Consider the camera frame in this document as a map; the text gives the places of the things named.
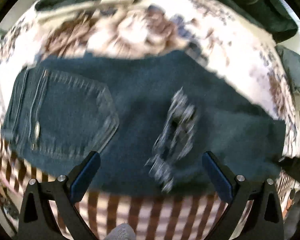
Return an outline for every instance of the metal screw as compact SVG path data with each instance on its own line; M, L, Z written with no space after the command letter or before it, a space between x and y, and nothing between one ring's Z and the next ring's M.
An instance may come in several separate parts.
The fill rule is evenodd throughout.
M31 180L29 180L29 184L33 185L35 183L35 181L36 181L35 179L31 179Z
M58 181L65 181L66 180L66 175L60 175L58 177Z
M237 180L243 182L246 178L243 175L238 175Z
M269 185L272 185L274 183L272 179L267 179L267 182Z

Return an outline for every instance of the black clamp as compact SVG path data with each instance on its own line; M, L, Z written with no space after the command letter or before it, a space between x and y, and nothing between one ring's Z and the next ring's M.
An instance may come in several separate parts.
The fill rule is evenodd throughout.
M228 240L237 227L248 200L251 211L236 240L283 240L283 218L277 190L272 179L249 182L222 165L212 152L205 152L202 165L216 191L228 207L205 240Z
M49 200L53 200L74 240L97 240L74 204L82 200L100 163L100 155L90 152L68 176L61 175L55 181L42 183L31 179L24 193L18 233L14 239L67 240L61 234L52 214Z

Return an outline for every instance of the distressed denim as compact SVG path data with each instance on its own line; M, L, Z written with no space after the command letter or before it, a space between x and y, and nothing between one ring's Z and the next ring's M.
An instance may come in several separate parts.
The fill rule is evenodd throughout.
M101 167L90 184L92 190L161 195L170 180L156 177L160 171L151 160L159 155L171 167L173 185L169 194L213 193L201 164L201 154L207 150L235 174L243 174L249 180L275 179L279 175L280 168L272 159L282 155L284 122L273 120L182 51L136 60L90 54L76 59L49 57L40 66L98 80L109 88L120 125L100 152ZM185 109L194 106L197 113L191 145L185 140L174 148L169 138L157 144L158 138L165 136L166 124L170 125L171 120L179 123L179 114L169 119L169 109L181 88L187 96ZM172 149L171 154L165 156L164 148ZM184 149L181 159L178 149ZM53 176L67 174L79 163L75 157L58 160L37 152L26 159Z
M149 174L162 185L163 192L172 190L175 165L192 150L198 119L196 107L188 103L180 89L171 100L163 132L152 149L154 156L146 163L151 167Z
M17 76L1 132L30 162L44 156L80 162L101 151L118 124L105 84L39 66Z

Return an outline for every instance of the gray sock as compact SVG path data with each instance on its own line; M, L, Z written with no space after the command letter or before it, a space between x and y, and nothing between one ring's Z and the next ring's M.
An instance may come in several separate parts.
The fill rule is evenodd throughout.
M104 240L136 240L136 234L128 224L114 228Z

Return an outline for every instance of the rivet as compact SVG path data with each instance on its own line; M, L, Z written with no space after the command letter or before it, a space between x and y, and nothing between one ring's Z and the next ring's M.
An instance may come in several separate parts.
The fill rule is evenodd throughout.
M273 179L267 179L267 182L269 185L272 185L274 182L273 182Z
M40 133L40 124L39 122L37 122L34 128L34 135L36 140L39 138L39 133Z
M66 175L60 175L58 177L58 181L64 181L66 179Z
M31 180L29 180L29 184L30 184L30 185L33 185L35 182L36 182L36 180L35 180L35 179L31 179Z
M243 175L238 175L237 180L243 182L246 178Z

